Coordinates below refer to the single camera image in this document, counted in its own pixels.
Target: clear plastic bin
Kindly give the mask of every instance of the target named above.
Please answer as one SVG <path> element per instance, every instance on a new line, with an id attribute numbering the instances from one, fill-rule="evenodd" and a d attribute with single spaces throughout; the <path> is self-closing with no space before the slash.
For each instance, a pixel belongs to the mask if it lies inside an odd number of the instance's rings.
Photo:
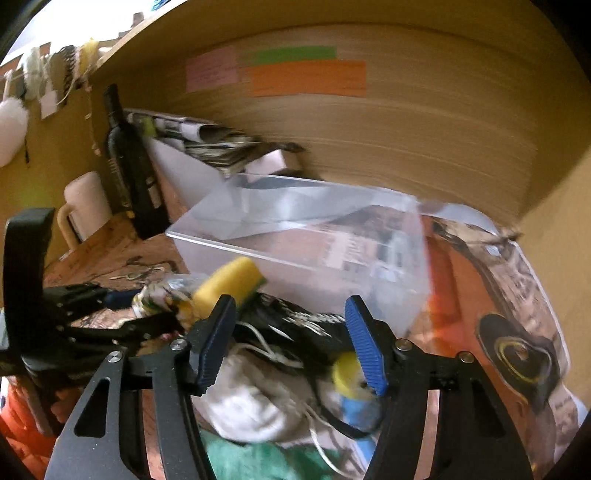
<path id="1" fill-rule="evenodd" d="M 396 335 L 430 290 L 416 198 L 393 190 L 238 174 L 167 235 L 192 273 L 246 255 L 268 280 L 262 291 L 340 314 L 361 295 Z"/>

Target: metal screw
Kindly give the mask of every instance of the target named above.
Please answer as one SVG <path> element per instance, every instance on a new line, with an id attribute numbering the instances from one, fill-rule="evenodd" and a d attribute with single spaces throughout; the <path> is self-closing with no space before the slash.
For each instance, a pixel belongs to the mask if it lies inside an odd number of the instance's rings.
<path id="1" fill-rule="evenodd" d="M 465 364 L 472 364 L 474 363 L 474 355 L 470 352 L 460 352 L 460 360 Z"/>
<path id="2" fill-rule="evenodd" d="M 111 352 L 109 355 L 107 355 L 107 361 L 110 364 L 115 364 L 122 358 L 123 354 L 119 350 L 115 350 L 114 352 Z"/>
<path id="3" fill-rule="evenodd" d="M 187 341 L 184 338 L 177 338 L 170 343 L 170 348 L 175 352 L 178 352 L 179 350 L 185 350 L 186 346 Z"/>
<path id="4" fill-rule="evenodd" d="M 396 340 L 394 346 L 401 352 L 408 352 L 413 347 L 413 344 L 410 340 L 406 340 L 406 338 L 399 338 Z"/>

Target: dark glass bottle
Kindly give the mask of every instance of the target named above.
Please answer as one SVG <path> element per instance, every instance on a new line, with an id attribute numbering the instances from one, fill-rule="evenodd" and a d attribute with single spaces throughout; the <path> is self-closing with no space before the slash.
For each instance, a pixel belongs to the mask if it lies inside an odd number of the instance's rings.
<path id="1" fill-rule="evenodd" d="M 158 235 L 170 225 L 168 212 L 142 138 L 125 120 L 116 84 L 105 89 L 105 108 L 111 126 L 106 139 L 109 166 L 121 205 L 141 239 Z"/>

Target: white cord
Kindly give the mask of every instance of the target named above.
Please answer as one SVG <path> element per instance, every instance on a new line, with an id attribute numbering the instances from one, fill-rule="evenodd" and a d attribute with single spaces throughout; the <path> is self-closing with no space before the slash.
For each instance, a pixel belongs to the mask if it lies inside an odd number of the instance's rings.
<path id="1" fill-rule="evenodd" d="M 274 352 L 271 349 L 271 347 L 269 346 L 269 344 L 267 343 L 267 341 L 265 340 L 265 338 L 261 335 L 261 332 L 259 332 L 258 329 L 254 325 L 251 325 L 250 323 L 246 323 L 246 322 L 236 322 L 236 325 L 241 325 L 241 326 L 244 326 L 244 327 L 247 327 L 248 329 L 250 329 L 255 334 L 256 338 L 259 340 L 261 346 L 265 350 L 262 350 L 254 345 L 251 345 L 250 343 L 237 343 L 236 345 L 234 345 L 232 347 L 232 349 L 230 350 L 230 353 L 228 355 L 231 355 L 233 353 L 237 353 L 240 350 L 252 350 L 254 352 L 260 353 L 262 356 L 268 358 L 272 362 L 283 364 L 283 365 L 286 365 L 287 367 L 304 368 L 304 364 L 302 362 L 289 360 L 288 358 L 284 357 L 283 355 L 280 355 L 279 353 Z M 320 441 L 318 440 L 318 434 L 316 432 L 316 427 L 314 425 L 314 419 L 316 419 L 322 425 L 325 425 L 329 428 L 332 428 L 332 425 L 329 422 L 327 422 L 325 419 L 320 417 L 320 415 L 318 415 L 316 413 L 316 411 L 310 405 L 308 405 L 305 401 L 299 399 L 298 396 L 295 395 L 293 392 L 291 392 L 287 387 L 285 387 L 285 388 L 290 392 L 291 398 L 297 399 L 297 402 L 303 407 L 303 413 L 308 420 L 312 443 L 314 443 L 314 447 L 316 447 L 316 450 L 318 450 L 320 457 L 324 460 L 326 465 L 328 465 L 330 469 L 332 469 L 333 471 L 335 471 L 339 475 L 344 476 L 345 478 L 350 478 L 350 479 L 359 478 L 359 475 L 354 475 L 352 473 L 343 472 L 338 467 L 336 467 L 334 465 L 334 463 L 328 458 L 328 456 L 326 455 L 326 452 L 322 448 L 322 445 L 320 444 Z"/>

